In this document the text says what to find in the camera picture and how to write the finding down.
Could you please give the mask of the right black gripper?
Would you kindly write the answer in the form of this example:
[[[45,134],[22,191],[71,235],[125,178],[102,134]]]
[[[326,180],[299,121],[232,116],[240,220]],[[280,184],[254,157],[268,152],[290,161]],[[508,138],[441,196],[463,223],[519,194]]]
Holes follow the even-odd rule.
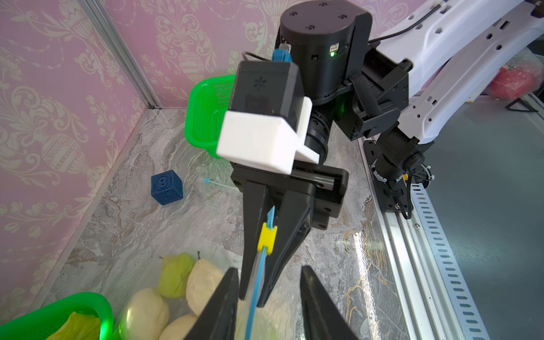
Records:
[[[262,225],[272,207],[278,227],[271,255],[266,256],[257,307],[264,307],[285,268],[310,232],[325,230],[338,218],[348,187],[348,171],[310,163],[295,163],[290,175],[233,164],[231,179],[243,193],[244,251],[239,298],[244,300],[256,259]]]

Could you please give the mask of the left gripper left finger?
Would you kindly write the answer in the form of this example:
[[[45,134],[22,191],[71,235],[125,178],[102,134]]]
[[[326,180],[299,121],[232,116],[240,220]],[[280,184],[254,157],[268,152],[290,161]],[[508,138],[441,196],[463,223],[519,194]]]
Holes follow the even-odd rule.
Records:
[[[201,316],[184,339],[235,339],[238,293],[238,269],[231,267],[223,276]]]

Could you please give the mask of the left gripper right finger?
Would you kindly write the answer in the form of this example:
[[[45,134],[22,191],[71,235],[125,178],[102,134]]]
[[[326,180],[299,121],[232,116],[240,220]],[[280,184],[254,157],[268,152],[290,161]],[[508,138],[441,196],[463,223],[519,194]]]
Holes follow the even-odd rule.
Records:
[[[310,266],[301,269],[300,297],[306,339],[358,339]]]

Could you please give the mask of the clear zip-top bag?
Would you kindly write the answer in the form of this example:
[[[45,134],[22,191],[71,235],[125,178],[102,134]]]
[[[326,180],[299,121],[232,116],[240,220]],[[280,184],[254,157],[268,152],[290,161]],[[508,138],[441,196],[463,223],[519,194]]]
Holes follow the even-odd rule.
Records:
[[[122,309],[116,339],[294,339],[294,285],[282,280],[268,303],[266,255],[243,254],[242,194],[197,181],[166,207],[162,241]]]

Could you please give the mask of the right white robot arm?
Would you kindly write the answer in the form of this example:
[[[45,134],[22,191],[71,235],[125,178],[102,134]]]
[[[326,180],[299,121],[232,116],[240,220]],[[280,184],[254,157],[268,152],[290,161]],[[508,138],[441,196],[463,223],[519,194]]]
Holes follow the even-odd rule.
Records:
[[[438,1],[399,31],[371,38],[350,1],[307,1],[280,18],[285,60],[239,64],[217,153],[244,204],[239,297],[265,306],[312,228],[341,210],[348,173],[325,165],[332,124],[377,137],[373,177],[411,212],[403,175],[472,92],[543,33],[542,1]]]

